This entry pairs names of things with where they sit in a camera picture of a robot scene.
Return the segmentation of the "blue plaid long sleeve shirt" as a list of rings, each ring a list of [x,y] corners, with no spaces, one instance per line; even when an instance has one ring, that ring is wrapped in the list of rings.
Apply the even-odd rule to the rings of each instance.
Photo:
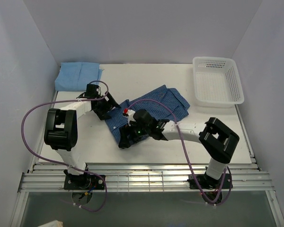
[[[176,88],[168,88],[166,85],[162,85],[132,101],[126,99],[120,106],[120,108],[111,110],[109,112],[111,119],[105,121],[116,143],[120,141],[119,129],[127,124],[127,119],[122,116],[124,109],[130,108],[134,111],[145,109],[156,120],[176,119],[179,122],[189,115],[190,104]]]

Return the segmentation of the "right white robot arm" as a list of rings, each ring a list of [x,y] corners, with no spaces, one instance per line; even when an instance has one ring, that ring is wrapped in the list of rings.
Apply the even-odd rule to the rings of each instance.
[[[179,123],[168,119],[157,120],[144,109],[125,109],[123,116],[127,118],[127,124],[119,129],[119,148],[129,148],[146,136],[155,140],[184,140],[202,144],[211,159],[205,173],[196,178],[205,189],[215,188],[221,183],[221,176],[240,140],[233,130],[214,117],[204,124]]]

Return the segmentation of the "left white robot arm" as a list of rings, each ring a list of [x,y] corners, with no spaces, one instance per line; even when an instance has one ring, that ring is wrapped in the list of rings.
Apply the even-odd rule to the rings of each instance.
[[[77,121],[91,111],[101,121],[108,120],[111,118],[108,112],[121,106],[108,91],[102,95],[100,86],[95,84],[87,84],[86,91],[77,98],[78,101],[67,106],[48,110],[44,142],[60,155],[64,163],[69,165],[64,173],[70,182],[81,189],[86,189],[90,186],[91,178],[87,173],[79,171],[79,169],[87,171],[88,165],[75,148],[78,141]]]

